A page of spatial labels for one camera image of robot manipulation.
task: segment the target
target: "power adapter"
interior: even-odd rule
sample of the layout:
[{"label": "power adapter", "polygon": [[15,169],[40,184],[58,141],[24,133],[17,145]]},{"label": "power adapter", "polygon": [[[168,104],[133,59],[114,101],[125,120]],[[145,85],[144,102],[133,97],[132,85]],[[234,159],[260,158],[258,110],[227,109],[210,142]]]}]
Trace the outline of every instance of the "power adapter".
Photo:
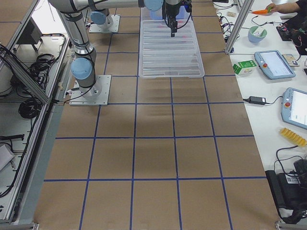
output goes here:
[{"label": "power adapter", "polygon": [[243,99],[245,102],[248,102],[250,104],[261,104],[261,105],[265,105],[267,104],[267,100],[265,99],[265,97],[254,97],[254,96],[250,96],[247,99]]}]

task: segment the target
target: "person's hand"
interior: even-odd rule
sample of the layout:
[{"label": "person's hand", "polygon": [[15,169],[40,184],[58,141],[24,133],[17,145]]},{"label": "person's hand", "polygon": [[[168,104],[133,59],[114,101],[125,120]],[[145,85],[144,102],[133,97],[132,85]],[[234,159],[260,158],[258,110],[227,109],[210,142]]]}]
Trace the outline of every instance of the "person's hand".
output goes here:
[{"label": "person's hand", "polygon": [[278,7],[276,4],[271,3],[270,5],[268,5],[265,9],[269,10],[269,8],[271,9],[270,12],[274,13],[278,11]]}]

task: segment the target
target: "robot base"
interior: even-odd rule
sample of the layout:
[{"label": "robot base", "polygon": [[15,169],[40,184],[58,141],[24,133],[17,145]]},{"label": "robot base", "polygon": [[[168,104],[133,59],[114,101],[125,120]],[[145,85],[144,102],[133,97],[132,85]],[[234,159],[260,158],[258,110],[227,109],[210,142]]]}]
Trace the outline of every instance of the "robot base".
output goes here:
[{"label": "robot base", "polygon": [[92,24],[89,30],[90,34],[118,33],[120,15],[111,15],[111,17],[113,19],[113,25],[111,25],[109,28],[103,29],[97,24]]},{"label": "robot base", "polygon": [[[97,81],[100,81],[102,85],[102,91],[94,100],[89,101],[84,97],[79,97],[73,99],[69,102],[71,106],[89,106],[89,105],[107,105],[109,99],[110,85],[111,85],[111,75],[97,75]],[[78,88],[79,84],[76,81],[74,88]],[[80,91],[74,91],[71,98],[80,96]]]}]

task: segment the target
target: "orange carrot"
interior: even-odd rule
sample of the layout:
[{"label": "orange carrot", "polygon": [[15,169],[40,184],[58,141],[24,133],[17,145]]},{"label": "orange carrot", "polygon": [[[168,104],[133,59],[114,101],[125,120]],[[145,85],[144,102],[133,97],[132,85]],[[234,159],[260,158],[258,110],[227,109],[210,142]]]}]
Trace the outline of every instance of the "orange carrot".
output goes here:
[{"label": "orange carrot", "polygon": [[260,11],[253,11],[253,14],[267,14],[269,11],[267,9],[265,10],[260,10]]}]

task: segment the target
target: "touchscreen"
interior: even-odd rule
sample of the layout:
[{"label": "touchscreen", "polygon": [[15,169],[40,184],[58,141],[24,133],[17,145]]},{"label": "touchscreen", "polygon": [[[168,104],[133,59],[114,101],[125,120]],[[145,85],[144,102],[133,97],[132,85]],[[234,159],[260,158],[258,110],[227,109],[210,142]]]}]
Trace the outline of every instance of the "touchscreen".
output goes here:
[{"label": "touchscreen", "polygon": [[307,125],[307,94],[293,90],[290,120]]},{"label": "touchscreen", "polygon": [[277,52],[261,53],[261,56],[265,63],[268,64],[268,68],[272,72],[273,76],[292,74]]}]

